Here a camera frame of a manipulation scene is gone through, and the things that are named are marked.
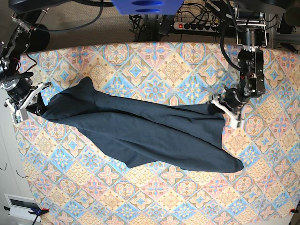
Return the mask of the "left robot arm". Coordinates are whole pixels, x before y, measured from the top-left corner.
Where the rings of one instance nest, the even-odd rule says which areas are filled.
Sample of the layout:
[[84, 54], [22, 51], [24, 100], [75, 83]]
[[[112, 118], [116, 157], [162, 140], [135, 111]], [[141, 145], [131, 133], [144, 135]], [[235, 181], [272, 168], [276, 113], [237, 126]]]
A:
[[[220, 49], [228, 64], [239, 71], [240, 80], [236, 88], [224, 87], [222, 94], [215, 94], [211, 103], [230, 118], [232, 127], [242, 123], [242, 108], [252, 98], [265, 93], [263, 73], [263, 50], [267, 45], [265, 13], [239, 10], [239, 6], [229, 7], [231, 17], [222, 23]], [[238, 53], [237, 63], [229, 58], [224, 47], [225, 31], [230, 25], [236, 28], [236, 42], [242, 49]]]

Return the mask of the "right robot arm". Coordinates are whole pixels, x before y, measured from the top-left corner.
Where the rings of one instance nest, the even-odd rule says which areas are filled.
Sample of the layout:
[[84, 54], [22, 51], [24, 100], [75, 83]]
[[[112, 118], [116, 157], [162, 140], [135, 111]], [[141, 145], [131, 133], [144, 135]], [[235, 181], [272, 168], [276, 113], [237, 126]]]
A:
[[41, 24], [41, 15], [46, 10], [35, 10], [29, 13], [13, 13], [12, 21], [16, 27], [7, 42], [0, 44], [0, 87], [8, 94], [4, 106], [10, 107], [13, 119], [17, 122], [27, 119], [27, 113], [41, 116], [46, 111], [41, 90], [51, 83], [33, 86], [33, 72], [28, 68], [20, 72], [21, 55], [40, 52], [46, 49], [50, 32]]

